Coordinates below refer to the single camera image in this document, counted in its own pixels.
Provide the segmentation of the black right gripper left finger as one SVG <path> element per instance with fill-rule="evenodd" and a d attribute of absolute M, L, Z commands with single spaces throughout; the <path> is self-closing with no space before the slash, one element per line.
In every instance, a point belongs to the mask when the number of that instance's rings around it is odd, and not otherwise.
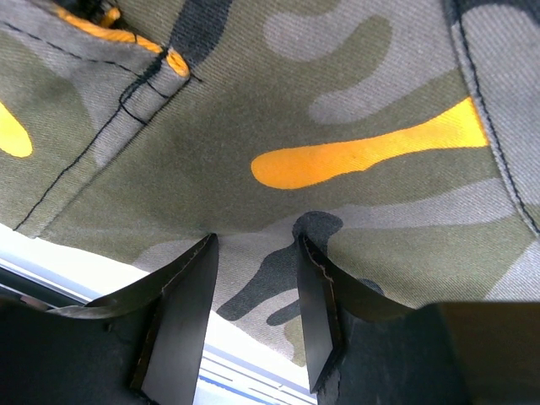
<path fill-rule="evenodd" d="M 192 403 L 218 264 L 218 237 L 208 235 L 87 305 L 2 299 L 2 403 Z"/>

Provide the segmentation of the camouflage yellow green trousers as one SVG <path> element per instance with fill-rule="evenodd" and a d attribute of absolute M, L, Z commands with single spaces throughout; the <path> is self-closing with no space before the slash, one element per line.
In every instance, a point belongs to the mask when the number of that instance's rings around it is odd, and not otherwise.
<path fill-rule="evenodd" d="M 294 239 L 409 307 L 539 297 L 536 1 L 4 1 L 1 222 L 305 364 Z"/>

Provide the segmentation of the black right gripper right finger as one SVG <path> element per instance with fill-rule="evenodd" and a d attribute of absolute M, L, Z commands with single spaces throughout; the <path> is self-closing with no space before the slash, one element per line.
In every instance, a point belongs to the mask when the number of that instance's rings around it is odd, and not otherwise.
<path fill-rule="evenodd" d="M 297 240 L 310 391 L 320 404 L 536 404 L 539 305 L 411 309 Z"/>

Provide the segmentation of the aluminium frame rail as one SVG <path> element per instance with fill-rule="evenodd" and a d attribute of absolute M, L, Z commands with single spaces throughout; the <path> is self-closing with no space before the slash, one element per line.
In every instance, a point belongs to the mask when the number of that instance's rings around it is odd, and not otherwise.
<path fill-rule="evenodd" d="M 97 296 L 3 262 L 4 404 L 313 404 L 304 369 L 210 308 L 215 256 Z"/>

